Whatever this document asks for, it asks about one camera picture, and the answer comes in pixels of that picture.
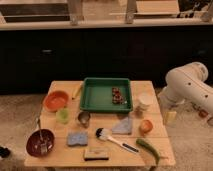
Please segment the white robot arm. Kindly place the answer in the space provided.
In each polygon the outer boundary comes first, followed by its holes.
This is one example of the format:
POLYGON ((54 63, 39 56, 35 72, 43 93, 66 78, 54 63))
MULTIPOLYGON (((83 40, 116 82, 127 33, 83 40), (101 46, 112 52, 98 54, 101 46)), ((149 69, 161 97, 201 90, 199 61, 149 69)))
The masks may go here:
POLYGON ((192 62, 171 69, 165 76, 166 86, 158 94, 164 109, 189 100, 213 115, 213 87, 205 83, 207 67, 200 62, 192 62))

